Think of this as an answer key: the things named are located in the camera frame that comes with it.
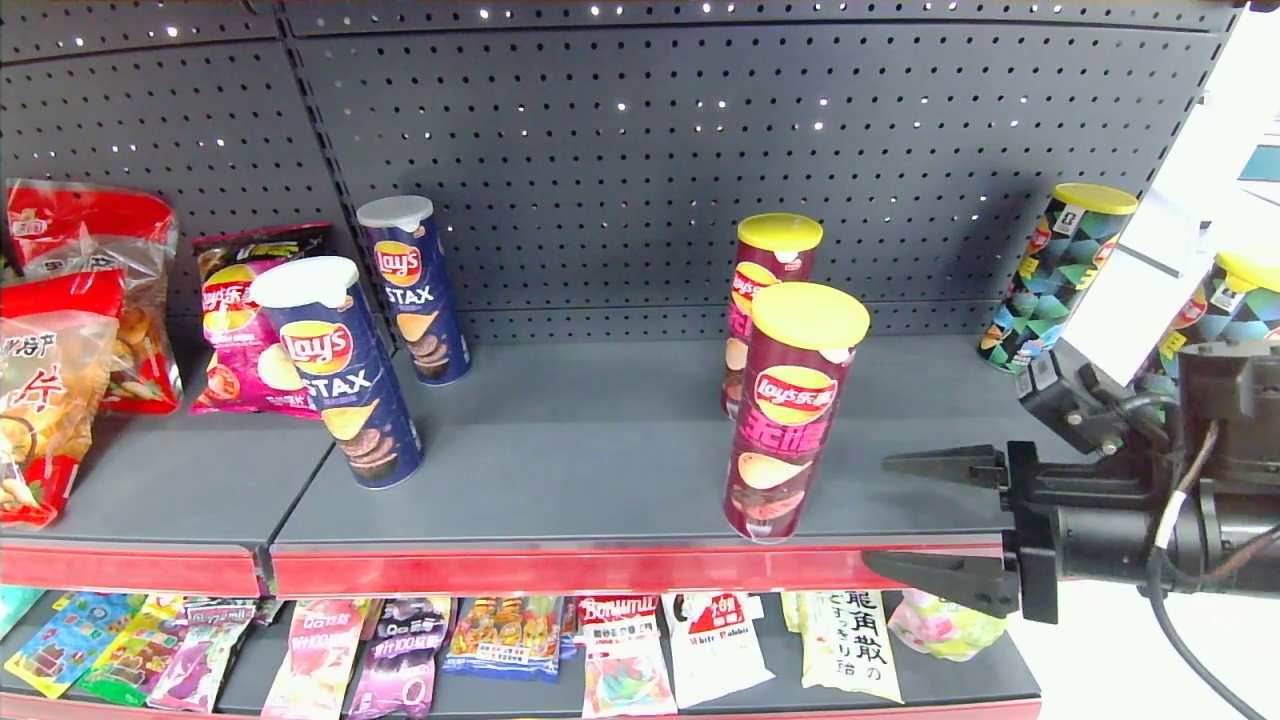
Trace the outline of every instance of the blue chip can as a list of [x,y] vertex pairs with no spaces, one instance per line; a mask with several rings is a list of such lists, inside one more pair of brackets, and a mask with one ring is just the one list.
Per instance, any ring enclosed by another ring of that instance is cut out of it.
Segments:
[[417,470],[422,441],[358,278],[346,258],[307,258],[259,275],[250,297],[279,333],[356,482],[381,489]]
[[434,213],[426,197],[398,195],[361,205],[356,220],[374,251],[417,379],[443,386],[471,369],[471,352],[458,327]]

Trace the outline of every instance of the red shelf edge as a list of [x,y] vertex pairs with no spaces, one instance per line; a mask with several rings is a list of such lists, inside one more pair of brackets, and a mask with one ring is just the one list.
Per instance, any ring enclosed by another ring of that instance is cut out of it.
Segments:
[[[863,550],[849,546],[772,546],[735,548],[600,548],[321,552],[271,551],[280,597],[384,597],[445,593],[659,593],[676,589],[897,589],[873,573]],[[874,550],[998,557],[998,539],[946,546],[876,546]]]
[[[151,710],[148,707],[123,707],[73,700],[49,700],[17,693],[0,693],[0,706],[3,706],[6,717],[19,720],[83,720],[86,717],[92,717],[93,720],[219,720],[225,717],[246,717],[244,715],[170,712]],[[1041,700],[1030,698],[933,707],[699,715],[698,717],[699,720],[746,720],[765,716],[768,720],[838,720],[841,717],[854,717],[856,720],[1037,720],[1039,711]]]
[[257,597],[257,564],[248,548],[165,548],[67,544],[0,544],[0,583],[99,592],[172,592]]

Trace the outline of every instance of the yellow lid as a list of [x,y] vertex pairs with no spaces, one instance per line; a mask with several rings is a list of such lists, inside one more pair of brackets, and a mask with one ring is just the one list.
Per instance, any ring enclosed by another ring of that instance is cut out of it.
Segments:
[[804,252],[822,242],[822,225],[804,215],[765,213],[739,223],[737,238],[769,252]]
[[854,296],[818,283],[778,283],[755,291],[755,329],[801,350],[854,347],[872,316]]
[[[1226,270],[1231,290],[1248,292],[1257,287],[1265,287],[1271,292],[1280,292],[1280,250],[1256,250],[1249,251],[1248,255],[1222,251],[1213,260]],[[1238,279],[1240,283],[1231,283],[1231,279]]]
[[1087,182],[1064,182],[1053,188],[1053,197],[1106,215],[1132,215],[1138,209],[1138,199],[1128,192]]

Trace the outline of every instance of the gray pegboard wall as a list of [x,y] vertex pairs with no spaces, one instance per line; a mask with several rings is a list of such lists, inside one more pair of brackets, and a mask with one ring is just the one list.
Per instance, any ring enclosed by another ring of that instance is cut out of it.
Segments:
[[0,4],[5,174],[152,190],[187,237],[325,219],[347,254],[335,186],[351,205],[428,195],[489,341],[719,333],[733,225],[769,210],[823,222],[815,279],[868,301],[878,331],[968,332],[1053,183],[1147,187],[1239,13],[255,6]]
[[872,304],[997,297],[1052,184],[1147,187],[1235,17],[1194,1],[285,8],[352,200],[431,196],[462,307],[499,313],[476,327],[544,338],[591,331],[588,309],[718,310],[733,224],[771,210],[823,222],[814,277]]

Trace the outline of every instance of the patterned chip can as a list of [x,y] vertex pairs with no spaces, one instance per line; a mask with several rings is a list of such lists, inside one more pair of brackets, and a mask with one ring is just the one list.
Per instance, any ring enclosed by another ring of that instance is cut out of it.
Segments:
[[780,282],[809,279],[814,247],[822,225],[804,215],[765,213],[737,224],[737,259],[730,287],[728,340],[724,341],[724,378],[721,409],[737,418],[742,396],[742,369],[751,340],[751,299],[756,291]]
[[422,441],[347,258],[305,258],[253,279],[250,296],[280,336],[356,482],[392,487],[422,464]]
[[435,206],[426,197],[397,195],[361,205],[356,220],[417,379],[428,386],[457,380],[471,369],[471,351],[458,327]]
[[1143,366],[1140,384],[1178,396],[1178,351],[1215,341],[1280,343],[1280,251],[1219,252]]
[[791,537],[836,420],[870,315],[856,299],[808,282],[760,290],[742,374],[724,516],[742,537]]
[[978,354],[1012,373],[1052,348],[1137,209],[1137,197],[1114,187],[1055,187]]

